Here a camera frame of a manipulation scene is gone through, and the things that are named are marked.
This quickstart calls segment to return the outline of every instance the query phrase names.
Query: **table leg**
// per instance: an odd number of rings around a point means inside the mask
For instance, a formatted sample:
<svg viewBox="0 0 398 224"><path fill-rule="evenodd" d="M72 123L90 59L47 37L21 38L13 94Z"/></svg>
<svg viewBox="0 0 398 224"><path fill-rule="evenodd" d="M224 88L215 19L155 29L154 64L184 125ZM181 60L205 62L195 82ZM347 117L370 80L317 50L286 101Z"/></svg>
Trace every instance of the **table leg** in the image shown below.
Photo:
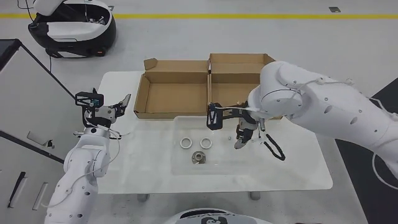
<svg viewBox="0 0 398 224"><path fill-rule="evenodd" d="M149 194L137 194L138 202L146 202L149 198Z"/></svg>
<svg viewBox="0 0 398 224"><path fill-rule="evenodd" d="M249 197L252 200L260 200L261 198L261 193L260 191L253 191L253 192L249 192Z"/></svg>

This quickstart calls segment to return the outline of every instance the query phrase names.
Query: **white table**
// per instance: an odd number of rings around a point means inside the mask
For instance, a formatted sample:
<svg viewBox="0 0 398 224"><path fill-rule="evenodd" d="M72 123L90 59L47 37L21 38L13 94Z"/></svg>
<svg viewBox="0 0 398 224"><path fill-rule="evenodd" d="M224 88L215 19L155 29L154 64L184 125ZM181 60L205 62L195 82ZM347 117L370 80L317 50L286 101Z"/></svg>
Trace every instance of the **white table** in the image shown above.
<svg viewBox="0 0 398 224"><path fill-rule="evenodd" d="M252 175L173 175L173 121L142 120L133 112L142 72L108 72L99 93L105 104L115 104L131 93L126 114L112 128L124 136L119 156L98 179L101 194L151 194L182 192L258 192L273 190L321 190L333 185L315 135L286 119L267 122L267 131L284 148L286 160L274 158L264 145L262 173ZM111 156L117 151L111 142Z"/></svg>

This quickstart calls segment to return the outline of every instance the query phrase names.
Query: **robot logo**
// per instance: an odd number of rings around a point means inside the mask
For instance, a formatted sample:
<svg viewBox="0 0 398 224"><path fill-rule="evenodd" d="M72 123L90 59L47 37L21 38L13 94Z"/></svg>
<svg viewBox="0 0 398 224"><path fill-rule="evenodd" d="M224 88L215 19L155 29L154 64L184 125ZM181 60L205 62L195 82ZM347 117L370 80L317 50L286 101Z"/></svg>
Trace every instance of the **robot logo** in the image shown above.
<svg viewBox="0 0 398 224"><path fill-rule="evenodd" d="M225 217L218 217L217 220L213 217L205 217L201 219L201 224L228 224L228 221Z"/></svg>

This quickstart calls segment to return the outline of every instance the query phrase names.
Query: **cardboard box flap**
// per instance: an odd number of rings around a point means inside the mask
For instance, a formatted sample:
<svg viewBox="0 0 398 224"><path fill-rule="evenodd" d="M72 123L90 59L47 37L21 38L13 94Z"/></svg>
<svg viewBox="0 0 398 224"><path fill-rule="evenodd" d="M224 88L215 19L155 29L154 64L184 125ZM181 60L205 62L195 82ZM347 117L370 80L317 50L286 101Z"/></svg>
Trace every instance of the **cardboard box flap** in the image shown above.
<svg viewBox="0 0 398 224"><path fill-rule="evenodd" d="M134 112L145 113L148 100L149 85L149 80L145 77L145 75L141 75L141 80L139 82L136 96L136 104L134 105Z"/></svg>
<svg viewBox="0 0 398 224"><path fill-rule="evenodd" d="M208 73L206 60L157 60L151 58L144 60L146 72L197 72Z"/></svg>
<svg viewBox="0 0 398 224"><path fill-rule="evenodd" d="M273 62L267 54L210 54L210 63L261 63L263 65Z"/></svg>
<svg viewBox="0 0 398 224"><path fill-rule="evenodd" d="M273 62L267 54L210 54L213 83L260 83L261 69Z"/></svg>

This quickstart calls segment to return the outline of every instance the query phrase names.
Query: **white mobile robot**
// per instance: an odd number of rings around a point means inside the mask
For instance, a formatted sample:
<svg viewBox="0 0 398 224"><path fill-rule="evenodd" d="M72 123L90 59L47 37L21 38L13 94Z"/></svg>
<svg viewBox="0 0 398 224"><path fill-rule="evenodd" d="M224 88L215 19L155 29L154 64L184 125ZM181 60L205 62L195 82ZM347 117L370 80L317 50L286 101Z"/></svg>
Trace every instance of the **white mobile robot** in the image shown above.
<svg viewBox="0 0 398 224"><path fill-rule="evenodd" d="M116 38L109 7L96 0L35 0L28 30L51 57L102 57Z"/></svg>

